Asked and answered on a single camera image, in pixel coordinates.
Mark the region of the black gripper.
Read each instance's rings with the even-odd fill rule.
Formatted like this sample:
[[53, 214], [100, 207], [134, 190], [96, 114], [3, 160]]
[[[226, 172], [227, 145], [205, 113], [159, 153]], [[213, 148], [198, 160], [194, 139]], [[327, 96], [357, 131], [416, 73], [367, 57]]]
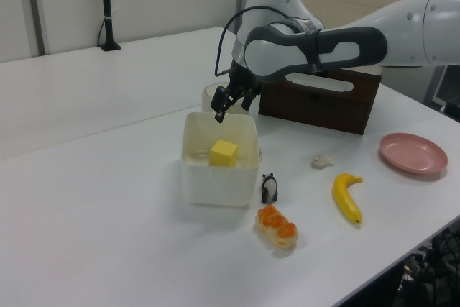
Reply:
[[216, 113], [215, 120], [222, 123], [226, 112], [243, 98], [241, 107], [248, 111], [256, 96], [260, 95], [262, 83], [247, 69], [233, 65], [229, 70], [229, 85], [219, 86], [211, 100], [211, 108]]

